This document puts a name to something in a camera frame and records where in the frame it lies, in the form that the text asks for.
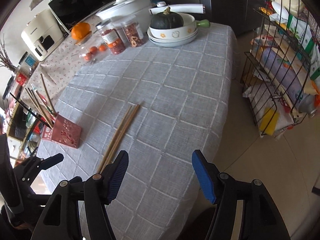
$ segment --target tomato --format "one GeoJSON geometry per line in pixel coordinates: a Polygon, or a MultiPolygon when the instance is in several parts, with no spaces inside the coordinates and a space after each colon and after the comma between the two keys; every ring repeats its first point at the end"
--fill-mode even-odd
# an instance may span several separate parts
{"type": "Polygon", "coordinates": [[[93,46],[89,49],[89,51],[92,55],[95,55],[98,52],[98,48],[96,46],[93,46]]]}
{"type": "Polygon", "coordinates": [[[92,54],[91,54],[90,52],[88,52],[87,54],[85,54],[84,59],[85,59],[86,61],[91,60],[91,59],[92,59],[92,54]]]}
{"type": "Polygon", "coordinates": [[[99,46],[99,51],[106,51],[107,50],[107,45],[105,43],[102,43],[100,46],[99,46]]]}

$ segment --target green bowl handle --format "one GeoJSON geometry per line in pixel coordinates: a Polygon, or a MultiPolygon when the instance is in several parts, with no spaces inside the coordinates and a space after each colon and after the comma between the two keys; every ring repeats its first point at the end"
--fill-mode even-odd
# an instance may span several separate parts
{"type": "Polygon", "coordinates": [[[197,27],[203,27],[203,28],[209,28],[210,22],[207,19],[204,19],[202,21],[196,21],[197,27]]]}

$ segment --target tile floor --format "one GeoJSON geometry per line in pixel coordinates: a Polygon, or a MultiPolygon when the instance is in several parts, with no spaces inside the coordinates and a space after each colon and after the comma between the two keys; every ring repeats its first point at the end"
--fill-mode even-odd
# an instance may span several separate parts
{"type": "MultiPolygon", "coordinates": [[[[250,49],[252,37],[253,33],[247,33],[238,38],[241,52],[250,49]]],[[[305,118],[278,141],[269,136],[260,138],[249,103],[242,98],[242,85],[238,82],[241,72],[239,69],[236,80],[231,82],[228,116],[213,162],[237,180],[260,179],[276,203],[291,239],[301,239],[320,215],[320,197],[311,193],[320,172],[320,116],[305,118]]],[[[188,221],[209,206],[200,191],[188,221]]],[[[240,229],[239,203],[237,211],[233,240],[238,239],[240,229]]]]}

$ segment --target screw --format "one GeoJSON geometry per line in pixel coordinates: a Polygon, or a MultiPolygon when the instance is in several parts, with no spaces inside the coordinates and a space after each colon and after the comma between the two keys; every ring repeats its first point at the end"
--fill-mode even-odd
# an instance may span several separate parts
{"type": "Polygon", "coordinates": [[[253,183],[254,183],[255,185],[257,185],[257,186],[261,186],[261,185],[262,185],[262,182],[261,182],[261,180],[259,180],[259,179],[255,179],[255,180],[253,181],[253,183]]]}
{"type": "Polygon", "coordinates": [[[60,185],[61,187],[65,187],[67,184],[68,184],[68,181],[63,180],[63,181],[60,182],[59,185],[60,185]]]}
{"type": "Polygon", "coordinates": [[[223,173],[220,174],[220,178],[221,179],[227,179],[227,178],[229,178],[229,175],[223,172],[223,173]]]}
{"type": "Polygon", "coordinates": [[[92,176],[92,178],[94,179],[94,180],[98,180],[98,179],[101,179],[101,174],[94,174],[93,176],[92,176]]]}

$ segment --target pumpkin stem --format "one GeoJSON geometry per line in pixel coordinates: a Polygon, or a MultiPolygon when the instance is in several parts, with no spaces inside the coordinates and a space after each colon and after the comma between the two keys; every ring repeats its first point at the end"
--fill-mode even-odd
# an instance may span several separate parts
{"type": "Polygon", "coordinates": [[[170,13],[171,13],[170,7],[167,7],[167,8],[163,11],[163,14],[164,14],[164,15],[168,15],[168,14],[170,14],[170,13]]]}

